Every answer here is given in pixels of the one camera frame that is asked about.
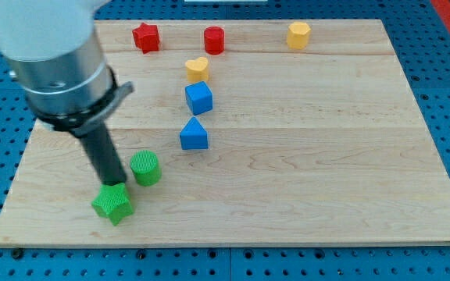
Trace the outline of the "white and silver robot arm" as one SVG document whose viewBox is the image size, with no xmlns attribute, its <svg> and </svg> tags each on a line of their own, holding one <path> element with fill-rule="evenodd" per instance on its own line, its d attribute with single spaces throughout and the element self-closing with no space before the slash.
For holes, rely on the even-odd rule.
<svg viewBox="0 0 450 281">
<path fill-rule="evenodd" d="M 113 79 L 94 14 L 107 0 L 0 0 L 0 52 L 35 112 L 82 112 Z"/>
</svg>

